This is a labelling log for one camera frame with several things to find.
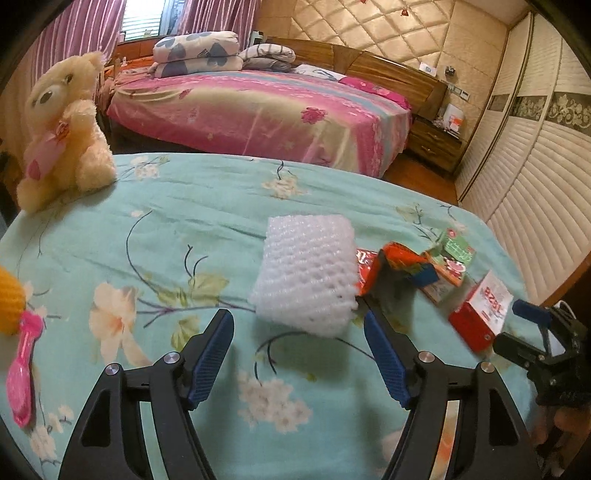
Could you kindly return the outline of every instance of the wall socket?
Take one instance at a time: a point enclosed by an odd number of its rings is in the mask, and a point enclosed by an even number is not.
[[[452,93],[455,93],[462,100],[468,101],[468,99],[470,98],[470,94],[467,91],[462,90],[460,87],[456,87],[452,83],[447,84],[447,90],[451,91]]]

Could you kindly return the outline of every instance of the nightstand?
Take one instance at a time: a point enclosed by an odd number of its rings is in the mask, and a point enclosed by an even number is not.
[[[429,120],[416,116],[408,135],[408,149],[426,162],[452,173],[460,161],[462,142]]]

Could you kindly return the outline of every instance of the bubble wrap package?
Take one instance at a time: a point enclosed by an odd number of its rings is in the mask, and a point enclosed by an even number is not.
[[[357,281],[355,231],[348,219],[274,217],[249,301],[259,318],[334,337],[354,317]]]

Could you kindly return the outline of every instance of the teddy bear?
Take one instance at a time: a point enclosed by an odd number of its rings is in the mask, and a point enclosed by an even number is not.
[[[25,104],[32,140],[17,187],[22,210],[36,212],[61,192],[100,189],[116,179],[113,154],[96,122],[92,101],[103,69],[100,51],[56,63],[36,82]]]

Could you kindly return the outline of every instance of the curtain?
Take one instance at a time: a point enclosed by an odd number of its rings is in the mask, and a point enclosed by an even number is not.
[[[110,58],[124,10],[125,0],[74,0],[43,30],[0,96],[1,150],[22,160],[29,141],[22,106],[33,84],[53,64],[72,55],[101,50]]]
[[[261,0],[186,0],[178,34],[230,30],[246,48]]]

